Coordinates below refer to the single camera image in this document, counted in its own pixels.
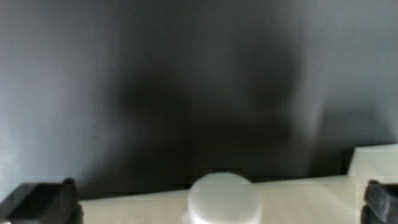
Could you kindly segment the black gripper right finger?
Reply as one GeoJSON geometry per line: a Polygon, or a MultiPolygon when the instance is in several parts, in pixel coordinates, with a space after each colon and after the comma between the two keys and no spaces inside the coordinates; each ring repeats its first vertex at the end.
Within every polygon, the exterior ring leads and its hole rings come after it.
{"type": "Polygon", "coordinates": [[[368,182],[361,224],[398,224],[398,184],[368,182]]]}

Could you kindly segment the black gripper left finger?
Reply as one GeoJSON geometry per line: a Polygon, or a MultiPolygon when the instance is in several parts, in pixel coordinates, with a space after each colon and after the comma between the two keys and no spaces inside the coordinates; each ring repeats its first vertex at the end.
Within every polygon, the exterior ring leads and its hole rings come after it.
{"type": "Polygon", "coordinates": [[[84,224],[77,183],[24,183],[0,202],[0,224],[84,224]]]}

